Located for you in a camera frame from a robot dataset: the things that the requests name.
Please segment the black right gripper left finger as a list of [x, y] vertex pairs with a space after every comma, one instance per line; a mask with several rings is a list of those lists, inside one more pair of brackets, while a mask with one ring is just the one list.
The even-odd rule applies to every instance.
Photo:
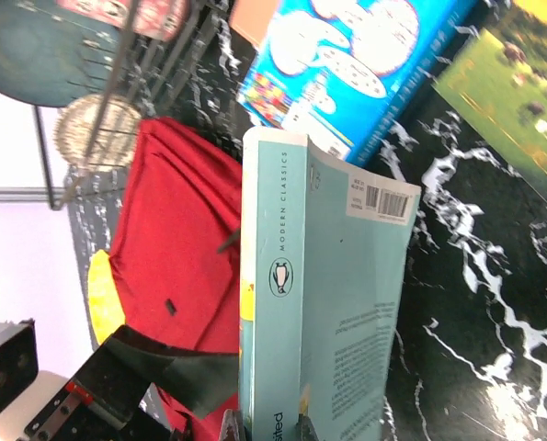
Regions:
[[228, 409], [224, 412], [220, 441], [245, 441], [245, 427], [239, 411]]

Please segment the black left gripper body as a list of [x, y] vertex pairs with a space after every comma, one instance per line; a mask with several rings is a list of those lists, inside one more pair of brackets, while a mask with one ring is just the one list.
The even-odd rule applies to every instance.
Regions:
[[24, 440], [175, 440], [173, 431], [140, 407], [150, 383], [72, 378], [25, 426]]

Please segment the yellow teal Penguin paperback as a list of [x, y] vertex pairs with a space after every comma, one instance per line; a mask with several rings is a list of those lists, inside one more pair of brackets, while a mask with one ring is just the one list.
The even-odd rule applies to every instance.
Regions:
[[243, 138], [238, 400], [252, 440], [376, 440], [419, 187]]

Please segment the red backpack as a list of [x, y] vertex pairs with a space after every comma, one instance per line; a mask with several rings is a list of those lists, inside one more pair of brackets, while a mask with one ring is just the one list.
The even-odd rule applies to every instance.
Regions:
[[167, 345], [239, 349], [242, 168], [171, 118], [139, 127], [109, 263], [127, 324]]

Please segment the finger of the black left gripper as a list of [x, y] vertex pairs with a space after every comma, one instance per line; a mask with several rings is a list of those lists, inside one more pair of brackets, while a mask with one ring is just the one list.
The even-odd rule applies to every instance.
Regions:
[[149, 386], [203, 418], [237, 392], [237, 355], [169, 346], [120, 326], [73, 376], [105, 419], [131, 419]]

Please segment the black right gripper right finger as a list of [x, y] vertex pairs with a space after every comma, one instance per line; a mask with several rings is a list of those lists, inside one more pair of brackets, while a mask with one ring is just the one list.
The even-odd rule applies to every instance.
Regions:
[[296, 440], [297, 441], [318, 441], [319, 438], [311, 419], [305, 415], [300, 414], [298, 423], [296, 424]]

